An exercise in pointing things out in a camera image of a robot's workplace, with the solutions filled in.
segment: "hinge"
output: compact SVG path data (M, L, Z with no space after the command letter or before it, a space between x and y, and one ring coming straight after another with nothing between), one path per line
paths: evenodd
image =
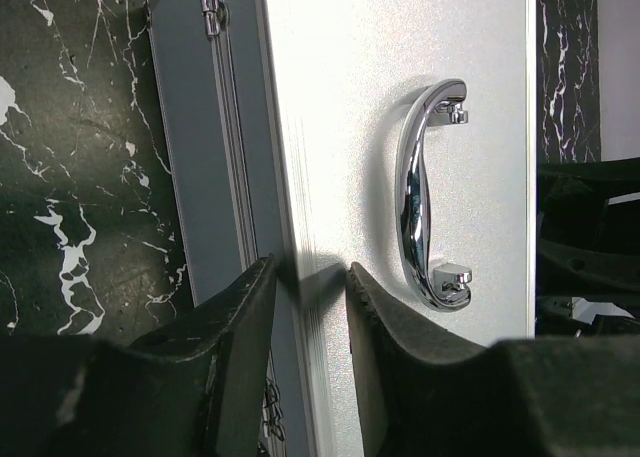
M222 0L200 0L205 32L209 39L218 35L227 24L227 9Z

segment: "chrome handle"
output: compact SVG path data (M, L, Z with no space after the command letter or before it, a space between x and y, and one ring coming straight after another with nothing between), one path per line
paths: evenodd
M413 104L404 123L396 168L396 221L402 267L409 284L429 307L455 311L471 301L471 269L446 263L429 276L431 198L424 163L427 127L466 124L462 103L467 86L459 79L428 87Z

